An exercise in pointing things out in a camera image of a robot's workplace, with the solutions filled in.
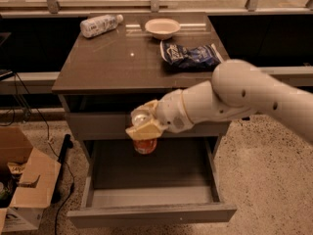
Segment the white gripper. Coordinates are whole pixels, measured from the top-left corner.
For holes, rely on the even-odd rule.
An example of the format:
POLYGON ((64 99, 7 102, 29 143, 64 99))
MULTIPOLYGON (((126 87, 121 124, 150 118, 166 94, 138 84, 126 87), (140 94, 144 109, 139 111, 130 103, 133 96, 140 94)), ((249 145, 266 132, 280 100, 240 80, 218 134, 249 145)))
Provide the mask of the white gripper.
POLYGON ((132 126, 125 129, 132 140, 157 139, 165 130, 180 133, 194 126, 186 113, 181 89, 164 95, 159 101, 149 101, 137 107, 135 112, 156 113, 159 121, 154 118, 135 119, 132 126))

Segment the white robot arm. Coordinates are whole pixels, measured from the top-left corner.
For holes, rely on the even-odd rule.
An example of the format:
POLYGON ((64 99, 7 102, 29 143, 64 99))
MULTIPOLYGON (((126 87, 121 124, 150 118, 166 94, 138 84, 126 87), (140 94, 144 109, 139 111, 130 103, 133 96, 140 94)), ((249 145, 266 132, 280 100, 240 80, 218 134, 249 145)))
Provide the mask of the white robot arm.
POLYGON ((227 60, 214 69, 210 80, 134 109, 126 133, 133 140, 157 139, 165 131, 180 133, 201 122, 224 122, 255 113, 265 114, 313 142, 313 94, 242 60, 227 60))

